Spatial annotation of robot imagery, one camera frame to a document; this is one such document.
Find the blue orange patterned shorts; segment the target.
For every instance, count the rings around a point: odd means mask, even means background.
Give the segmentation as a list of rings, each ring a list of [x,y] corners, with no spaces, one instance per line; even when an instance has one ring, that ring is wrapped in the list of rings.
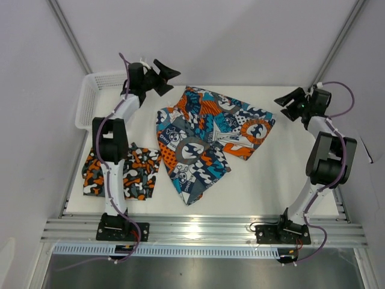
[[[244,101],[187,86],[176,105],[161,108],[156,137],[168,176],[185,205],[231,171],[226,154],[247,161],[276,118]]]

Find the orange black camo shorts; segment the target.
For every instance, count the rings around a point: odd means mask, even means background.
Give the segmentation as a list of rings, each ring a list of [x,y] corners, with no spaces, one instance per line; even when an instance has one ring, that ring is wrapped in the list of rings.
[[[161,162],[161,152],[129,145],[123,166],[123,191],[125,199],[146,200],[152,197]],[[101,163],[93,150],[82,167],[83,195],[104,197],[104,178]]]

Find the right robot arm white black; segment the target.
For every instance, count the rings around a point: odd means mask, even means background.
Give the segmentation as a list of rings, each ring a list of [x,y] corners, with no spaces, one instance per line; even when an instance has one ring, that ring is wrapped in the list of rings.
[[[310,236],[311,210],[322,201],[326,190],[347,182],[353,166],[357,141],[341,134],[326,115],[332,94],[321,87],[320,84],[307,90],[298,87],[275,99],[289,120],[300,119],[304,129],[315,138],[305,168],[307,181],[276,224],[275,235],[281,242]]]

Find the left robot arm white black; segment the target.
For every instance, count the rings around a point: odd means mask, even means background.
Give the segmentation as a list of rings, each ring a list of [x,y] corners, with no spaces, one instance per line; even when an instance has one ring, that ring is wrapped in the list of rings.
[[[154,90],[159,96],[165,95],[173,89],[168,81],[181,73],[157,59],[153,63],[158,72],[144,61],[123,62],[126,79],[120,100],[109,115],[93,119],[92,139],[104,178],[105,214],[128,220],[123,189],[123,168],[129,150],[126,123],[142,106],[148,91]]]

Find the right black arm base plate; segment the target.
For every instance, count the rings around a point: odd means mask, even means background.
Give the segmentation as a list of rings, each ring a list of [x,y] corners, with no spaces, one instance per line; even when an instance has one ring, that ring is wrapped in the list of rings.
[[[278,225],[273,223],[249,225],[254,232],[258,244],[311,244],[311,237],[307,225]]]

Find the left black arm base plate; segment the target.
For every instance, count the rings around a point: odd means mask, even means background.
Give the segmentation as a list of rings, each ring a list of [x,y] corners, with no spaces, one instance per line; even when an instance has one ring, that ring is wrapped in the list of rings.
[[[149,223],[137,223],[139,229],[122,216],[102,214],[97,232],[97,241],[137,241],[138,231],[141,233],[140,241],[147,242],[150,232]]]

